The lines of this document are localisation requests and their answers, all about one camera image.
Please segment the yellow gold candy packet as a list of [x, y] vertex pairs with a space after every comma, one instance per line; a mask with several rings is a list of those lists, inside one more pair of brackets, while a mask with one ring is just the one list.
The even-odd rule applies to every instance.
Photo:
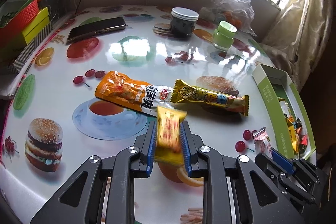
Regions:
[[175, 166], [183, 164], [180, 124], [186, 116], [185, 111], [158, 106], [155, 161]]

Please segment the long gold snack bar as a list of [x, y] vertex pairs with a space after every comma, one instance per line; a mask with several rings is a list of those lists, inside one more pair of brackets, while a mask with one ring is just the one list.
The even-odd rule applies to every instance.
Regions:
[[243, 97], [216, 92], [213, 90], [189, 85], [184, 80], [175, 81], [173, 92], [170, 98], [172, 103], [199, 103], [240, 113], [247, 117], [249, 114], [249, 95]]

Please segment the white sesame nougat candy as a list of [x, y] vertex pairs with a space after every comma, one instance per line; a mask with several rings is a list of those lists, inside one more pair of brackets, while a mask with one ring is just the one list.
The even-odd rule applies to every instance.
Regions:
[[258, 131], [252, 134], [253, 141], [255, 144], [255, 152], [256, 154], [264, 154], [268, 156], [270, 159], [272, 156], [272, 146], [270, 142], [270, 138], [266, 132], [265, 127], [259, 129]]

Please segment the orange spicy snack pouch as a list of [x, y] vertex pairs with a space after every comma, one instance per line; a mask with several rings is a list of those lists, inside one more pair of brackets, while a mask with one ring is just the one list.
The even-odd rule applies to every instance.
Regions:
[[154, 117], [159, 106], [174, 108], [170, 102], [172, 94], [173, 88], [169, 86], [133, 80], [117, 71], [108, 72], [94, 93], [98, 99]]

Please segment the green Jia Faith box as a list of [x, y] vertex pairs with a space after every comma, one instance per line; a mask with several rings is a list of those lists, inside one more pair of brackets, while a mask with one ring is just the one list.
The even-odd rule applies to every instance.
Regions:
[[259, 64], [252, 76], [266, 106], [277, 149], [291, 158], [309, 159], [316, 146], [310, 121], [294, 83], [285, 71]]

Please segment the green lidded glass jar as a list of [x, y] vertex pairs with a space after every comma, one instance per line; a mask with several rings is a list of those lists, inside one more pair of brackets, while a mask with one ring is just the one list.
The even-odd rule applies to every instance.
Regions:
[[226, 21], [221, 21], [217, 29], [214, 30], [214, 46], [221, 50], [228, 51], [234, 43], [234, 37], [236, 35], [236, 32], [237, 28], [235, 26]]

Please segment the dark jar white lid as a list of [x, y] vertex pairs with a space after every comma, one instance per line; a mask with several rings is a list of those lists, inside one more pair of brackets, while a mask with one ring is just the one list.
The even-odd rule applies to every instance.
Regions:
[[170, 32], [176, 38], [189, 38], [195, 29], [199, 14], [191, 9], [174, 7], [171, 10]]

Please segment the black smartphone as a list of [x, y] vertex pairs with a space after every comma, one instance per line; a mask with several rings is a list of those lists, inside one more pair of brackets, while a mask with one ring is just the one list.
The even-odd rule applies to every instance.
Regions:
[[124, 30], [126, 23], [123, 17], [109, 18], [83, 24], [72, 28], [67, 38], [67, 43], [90, 38], [91, 36], [107, 34], [114, 31]]

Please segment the beige patterned curtain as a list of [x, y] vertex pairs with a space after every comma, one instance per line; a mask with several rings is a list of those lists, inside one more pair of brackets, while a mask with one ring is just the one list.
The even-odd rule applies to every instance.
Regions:
[[287, 0], [261, 47], [301, 90], [329, 40], [334, 0]]

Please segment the clear plastic bag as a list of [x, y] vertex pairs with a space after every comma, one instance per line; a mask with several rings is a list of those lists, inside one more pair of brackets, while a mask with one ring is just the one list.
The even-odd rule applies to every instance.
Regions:
[[251, 0], [211, 0], [208, 6], [200, 9], [199, 16], [213, 23], [226, 21], [238, 30], [256, 36], [251, 27], [255, 17]]

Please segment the striped black white box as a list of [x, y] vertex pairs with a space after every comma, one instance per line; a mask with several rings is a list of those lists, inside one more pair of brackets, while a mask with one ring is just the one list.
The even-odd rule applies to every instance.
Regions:
[[34, 50], [43, 42], [43, 40], [51, 33], [53, 27], [48, 24], [46, 25], [23, 49], [15, 61], [8, 67], [9, 71], [14, 74], [18, 74], [30, 56], [33, 54]]

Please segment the yellow green box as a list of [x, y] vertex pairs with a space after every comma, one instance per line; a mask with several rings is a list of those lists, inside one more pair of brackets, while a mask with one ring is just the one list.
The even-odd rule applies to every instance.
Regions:
[[13, 51], [19, 51], [30, 44], [35, 38], [44, 39], [51, 32], [49, 9], [47, 7], [39, 10], [35, 19], [10, 43]]

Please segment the red woven box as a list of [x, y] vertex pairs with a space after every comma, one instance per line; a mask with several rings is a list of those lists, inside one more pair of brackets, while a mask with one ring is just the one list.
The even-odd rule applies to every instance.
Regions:
[[1, 27], [1, 43], [10, 42], [39, 12], [37, 0], [6, 0], [1, 4], [1, 18], [8, 13], [14, 13], [9, 23]]

